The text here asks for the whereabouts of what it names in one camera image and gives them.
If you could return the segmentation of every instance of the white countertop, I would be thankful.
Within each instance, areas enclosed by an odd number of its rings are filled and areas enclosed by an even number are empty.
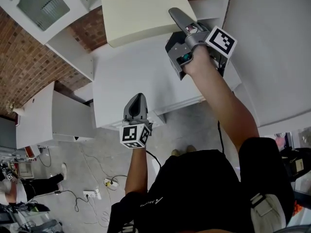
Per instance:
[[[175,73],[165,45],[171,34],[155,36],[113,49],[105,45],[93,54],[94,110],[97,127],[122,120],[128,101],[141,92],[148,110],[158,110],[202,97],[190,76],[182,81]],[[234,67],[226,67],[230,88],[241,83]]]

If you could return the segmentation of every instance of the sneaker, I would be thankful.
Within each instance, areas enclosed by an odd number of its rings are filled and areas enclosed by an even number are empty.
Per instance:
[[[65,163],[62,164],[62,175],[64,177],[64,181],[67,180],[67,166]]]
[[[60,192],[64,191],[64,188],[61,183],[58,183],[57,185],[58,185],[58,191]]]
[[[196,152],[196,148],[193,145],[189,145],[186,149],[187,153]]]
[[[173,150],[171,153],[172,156],[180,156],[181,153],[179,152],[179,150]]]

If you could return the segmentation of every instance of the logo on shirt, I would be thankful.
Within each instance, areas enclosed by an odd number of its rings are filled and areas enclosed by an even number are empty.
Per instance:
[[[154,202],[155,202],[155,204],[157,204],[157,203],[159,203],[159,202],[161,201],[161,199],[163,199],[163,197],[160,198],[159,200],[156,199],[156,200],[148,201],[147,203],[141,204],[140,206],[142,207],[142,206],[145,206],[145,205],[147,205],[147,204],[153,204]]]

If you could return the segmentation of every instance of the floor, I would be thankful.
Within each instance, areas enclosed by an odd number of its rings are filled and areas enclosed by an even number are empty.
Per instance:
[[[148,139],[147,150],[164,164],[173,149],[184,151],[187,145],[198,150],[219,149],[221,142],[217,130],[217,120],[206,102],[176,110],[165,115],[166,125],[155,128]],[[222,130],[225,154],[239,176],[239,160],[232,142]],[[33,163],[36,178],[46,178],[61,170],[61,163],[68,167],[68,180],[63,182],[64,190],[71,190],[83,197],[84,190],[100,187],[102,199],[90,200],[90,203],[78,202],[79,212],[75,212],[75,198],[72,193],[49,195],[37,198],[39,203],[51,209],[50,215],[63,223],[65,233],[102,233],[108,226],[111,204],[124,196],[125,177],[118,177],[120,186],[116,191],[107,190],[103,180],[107,176],[127,175],[131,150],[119,142],[119,132],[97,129],[93,140],[83,143],[63,142],[59,147],[50,149],[52,165],[44,167],[39,161]],[[42,161],[49,165],[48,152],[42,155]],[[155,180],[157,169],[153,158],[148,156],[148,186]]]

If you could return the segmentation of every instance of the white table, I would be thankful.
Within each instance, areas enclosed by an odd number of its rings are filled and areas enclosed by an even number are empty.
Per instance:
[[[16,128],[18,149],[95,135],[90,107],[54,91],[54,82],[34,95],[24,110]]]
[[[137,93],[146,96],[151,121],[158,115],[204,100],[187,75],[176,75],[165,45],[171,34],[155,36],[113,49],[105,45],[93,54],[93,82],[96,127],[118,129],[123,110]],[[241,80],[230,63],[225,81],[233,90]]]

